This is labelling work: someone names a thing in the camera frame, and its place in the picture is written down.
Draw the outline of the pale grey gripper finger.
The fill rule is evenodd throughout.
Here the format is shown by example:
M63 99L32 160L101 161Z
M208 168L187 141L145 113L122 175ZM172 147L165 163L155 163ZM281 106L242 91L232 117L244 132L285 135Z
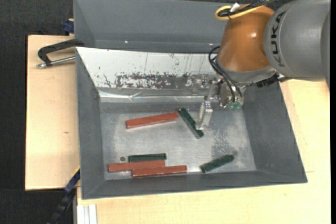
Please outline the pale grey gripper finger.
M211 120L212 113L213 113L213 108L212 108L211 104L205 102L205 105L206 105L206 112L205 112L204 128L203 129L208 127L208 125L210 123L210 120Z
M204 128L205 112L206 112L206 105L205 105L205 102L203 102L200 106L200 109L199 109L199 112L198 112L198 120L195 124L195 127L197 129L203 129Z

